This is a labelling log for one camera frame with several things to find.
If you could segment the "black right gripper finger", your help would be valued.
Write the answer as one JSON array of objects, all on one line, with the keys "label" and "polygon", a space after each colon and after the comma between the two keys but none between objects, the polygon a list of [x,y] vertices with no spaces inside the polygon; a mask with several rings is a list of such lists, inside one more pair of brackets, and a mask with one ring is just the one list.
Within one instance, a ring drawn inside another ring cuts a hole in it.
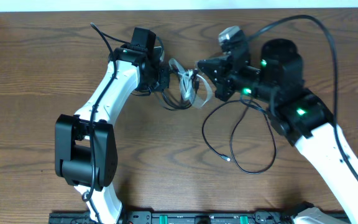
[{"label": "black right gripper finger", "polygon": [[232,68],[227,55],[199,60],[196,65],[203,73],[224,73]]},{"label": "black right gripper finger", "polygon": [[229,83],[226,77],[221,76],[214,71],[203,70],[203,73],[212,81],[213,85],[216,87],[217,95],[229,95]]}]

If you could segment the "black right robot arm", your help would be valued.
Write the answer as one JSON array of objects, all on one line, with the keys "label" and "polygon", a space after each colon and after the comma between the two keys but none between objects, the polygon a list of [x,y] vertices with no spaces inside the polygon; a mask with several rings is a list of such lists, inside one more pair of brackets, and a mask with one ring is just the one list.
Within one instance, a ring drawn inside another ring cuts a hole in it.
[{"label": "black right robot arm", "polygon": [[287,39],[262,47],[260,68],[249,65],[245,41],[225,40],[224,54],[200,60],[198,68],[225,104],[238,92],[248,108],[260,110],[270,127],[285,137],[318,171],[351,223],[358,223],[358,158],[334,113],[305,87],[303,59]]}]

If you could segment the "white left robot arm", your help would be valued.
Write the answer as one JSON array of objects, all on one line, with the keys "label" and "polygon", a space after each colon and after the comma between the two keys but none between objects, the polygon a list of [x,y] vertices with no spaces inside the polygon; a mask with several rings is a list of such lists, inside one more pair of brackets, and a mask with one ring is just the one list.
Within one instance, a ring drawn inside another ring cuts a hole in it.
[{"label": "white left robot arm", "polygon": [[106,73],[89,100],[55,123],[55,173],[81,194],[96,223],[120,223],[123,204],[112,180],[118,158],[114,125],[128,97],[149,96],[169,86],[164,47],[149,29],[108,48]]}]

